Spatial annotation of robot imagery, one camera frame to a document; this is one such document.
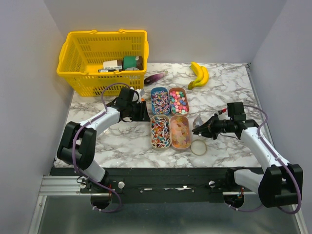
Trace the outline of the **metal candy scoop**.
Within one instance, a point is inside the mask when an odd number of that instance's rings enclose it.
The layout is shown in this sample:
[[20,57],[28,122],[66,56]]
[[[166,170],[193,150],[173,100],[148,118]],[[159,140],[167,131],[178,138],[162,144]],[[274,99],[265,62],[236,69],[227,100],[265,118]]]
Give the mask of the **metal candy scoop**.
[[203,120],[201,118],[201,114],[199,114],[193,121],[193,128],[200,127],[203,124]]

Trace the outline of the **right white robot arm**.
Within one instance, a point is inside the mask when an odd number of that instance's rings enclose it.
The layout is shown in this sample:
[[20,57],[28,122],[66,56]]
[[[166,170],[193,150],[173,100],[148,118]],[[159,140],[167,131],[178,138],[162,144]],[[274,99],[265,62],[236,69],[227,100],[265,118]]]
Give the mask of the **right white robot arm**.
[[302,205],[303,170],[298,164],[287,161],[261,134],[263,124],[247,119],[244,104],[232,102],[227,108],[214,114],[205,123],[193,128],[195,135],[217,139],[222,133],[234,133],[256,157],[263,174],[257,174],[244,167],[228,169],[224,185],[230,191],[245,187],[259,196],[261,207],[296,205],[293,211],[300,211]]

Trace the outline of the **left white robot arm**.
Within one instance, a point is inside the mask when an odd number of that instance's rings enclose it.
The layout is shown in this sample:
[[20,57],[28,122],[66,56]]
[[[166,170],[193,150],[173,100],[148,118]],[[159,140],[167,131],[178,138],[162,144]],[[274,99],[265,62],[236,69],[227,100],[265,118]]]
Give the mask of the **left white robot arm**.
[[104,110],[81,123],[66,124],[57,150],[57,158],[73,165],[76,172],[88,177],[92,188],[104,192],[109,183],[109,173],[94,159],[96,139],[109,127],[124,122],[149,122],[146,101],[141,90],[123,87],[119,96],[104,106]]

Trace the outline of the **pink tray popsicle candies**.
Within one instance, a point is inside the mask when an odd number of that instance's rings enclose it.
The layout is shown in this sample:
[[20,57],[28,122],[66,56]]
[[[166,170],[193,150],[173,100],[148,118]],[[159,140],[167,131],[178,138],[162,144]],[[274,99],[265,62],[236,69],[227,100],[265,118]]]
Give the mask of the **pink tray popsicle candies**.
[[186,150],[191,145],[189,120],[185,116],[170,118],[171,145],[175,150]]

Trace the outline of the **pink tray star candies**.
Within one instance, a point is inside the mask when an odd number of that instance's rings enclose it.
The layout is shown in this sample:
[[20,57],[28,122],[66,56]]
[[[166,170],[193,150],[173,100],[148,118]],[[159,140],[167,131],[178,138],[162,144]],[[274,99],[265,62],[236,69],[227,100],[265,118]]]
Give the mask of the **pink tray star candies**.
[[175,87],[169,90],[169,102],[172,115],[187,116],[190,107],[186,91],[183,88]]

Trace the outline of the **beige tray round lollipops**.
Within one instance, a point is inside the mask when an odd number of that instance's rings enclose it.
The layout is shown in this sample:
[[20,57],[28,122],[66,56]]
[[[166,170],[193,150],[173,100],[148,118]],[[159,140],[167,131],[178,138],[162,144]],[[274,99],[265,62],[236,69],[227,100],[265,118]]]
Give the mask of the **beige tray round lollipops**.
[[170,119],[166,115],[151,118],[151,145],[157,150],[166,150],[171,146]]

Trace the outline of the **blue tray swirl lollipops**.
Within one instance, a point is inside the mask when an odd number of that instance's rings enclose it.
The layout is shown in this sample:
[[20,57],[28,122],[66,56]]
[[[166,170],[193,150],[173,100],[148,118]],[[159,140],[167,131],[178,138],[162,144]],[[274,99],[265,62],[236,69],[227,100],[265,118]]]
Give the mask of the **blue tray swirl lollipops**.
[[166,115],[171,112],[168,90],[164,87],[156,87],[151,90],[151,103],[153,115]]

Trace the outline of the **gold jar lid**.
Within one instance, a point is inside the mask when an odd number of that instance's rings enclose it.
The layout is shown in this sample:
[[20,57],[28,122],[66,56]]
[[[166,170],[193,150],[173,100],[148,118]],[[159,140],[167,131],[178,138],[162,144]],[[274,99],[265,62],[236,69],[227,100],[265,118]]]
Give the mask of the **gold jar lid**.
[[190,149],[197,156],[204,155],[207,151],[207,146],[203,140],[196,139],[191,143]]

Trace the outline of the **purple eggplant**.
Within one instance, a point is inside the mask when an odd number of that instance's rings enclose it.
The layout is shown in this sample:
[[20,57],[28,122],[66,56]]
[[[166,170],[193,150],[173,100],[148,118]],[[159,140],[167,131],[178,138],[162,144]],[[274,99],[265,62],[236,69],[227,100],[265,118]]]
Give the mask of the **purple eggplant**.
[[151,75],[151,76],[145,78],[143,83],[145,86],[151,85],[151,84],[157,82],[158,80],[164,78],[165,76],[167,76],[167,74],[168,74],[168,72],[165,71],[165,72],[161,72],[158,74]]

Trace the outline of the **yellow banana bunch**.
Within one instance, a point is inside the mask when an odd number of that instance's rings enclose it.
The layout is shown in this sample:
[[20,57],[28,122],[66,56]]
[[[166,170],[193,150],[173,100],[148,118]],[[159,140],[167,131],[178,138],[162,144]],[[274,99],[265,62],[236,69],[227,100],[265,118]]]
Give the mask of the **yellow banana bunch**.
[[188,84],[188,90],[191,90],[195,87],[202,87],[207,84],[209,80],[209,73],[207,68],[205,68],[204,66],[200,66],[196,62],[192,61],[190,69],[196,75],[196,79]]

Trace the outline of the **green and brown package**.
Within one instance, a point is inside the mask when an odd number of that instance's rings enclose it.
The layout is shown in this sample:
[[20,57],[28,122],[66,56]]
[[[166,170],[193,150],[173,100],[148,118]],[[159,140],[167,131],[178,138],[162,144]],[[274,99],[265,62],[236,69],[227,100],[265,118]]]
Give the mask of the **green and brown package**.
[[142,56],[125,56],[122,61],[123,70],[143,70]]

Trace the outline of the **white and brown box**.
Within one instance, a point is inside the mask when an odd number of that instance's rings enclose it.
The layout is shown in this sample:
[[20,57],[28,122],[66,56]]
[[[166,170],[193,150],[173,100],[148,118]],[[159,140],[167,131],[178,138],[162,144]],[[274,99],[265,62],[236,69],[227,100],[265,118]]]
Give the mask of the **white and brown box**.
[[105,70],[123,70],[123,63],[122,60],[116,59],[116,60],[110,60],[105,61],[103,63],[103,69]]

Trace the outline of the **black flat box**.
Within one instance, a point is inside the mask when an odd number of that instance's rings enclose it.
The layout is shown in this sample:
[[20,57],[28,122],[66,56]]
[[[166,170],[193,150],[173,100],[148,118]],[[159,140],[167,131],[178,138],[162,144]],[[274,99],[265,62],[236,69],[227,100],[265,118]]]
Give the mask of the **black flat box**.
[[121,72],[122,69],[118,69],[118,70],[115,70],[115,69],[98,69],[98,72],[99,73],[113,73],[113,72]]

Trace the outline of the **yellow plastic shopping basket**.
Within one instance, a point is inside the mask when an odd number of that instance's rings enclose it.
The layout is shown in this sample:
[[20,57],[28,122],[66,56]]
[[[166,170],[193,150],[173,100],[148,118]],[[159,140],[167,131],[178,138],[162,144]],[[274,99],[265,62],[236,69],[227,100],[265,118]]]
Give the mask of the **yellow plastic shopping basket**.
[[[108,72],[104,69],[105,62],[123,61],[130,56],[139,57],[141,70],[122,68]],[[144,30],[73,31],[62,46],[57,74],[83,97],[100,96],[111,84],[113,87],[105,95],[117,96],[125,84],[135,89],[144,87],[148,56],[148,34]]]

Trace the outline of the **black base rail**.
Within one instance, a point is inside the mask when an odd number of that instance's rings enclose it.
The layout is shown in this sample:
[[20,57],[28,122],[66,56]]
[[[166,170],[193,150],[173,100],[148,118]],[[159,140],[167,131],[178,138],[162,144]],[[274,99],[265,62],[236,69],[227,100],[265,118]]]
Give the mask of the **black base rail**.
[[72,168],[52,168],[51,176],[69,176],[77,195],[89,195],[96,206],[134,203],[184,203],[224,201],[239,204],[249,190],[234,183],[230,168],[110,168],[112,192],[79,178]]

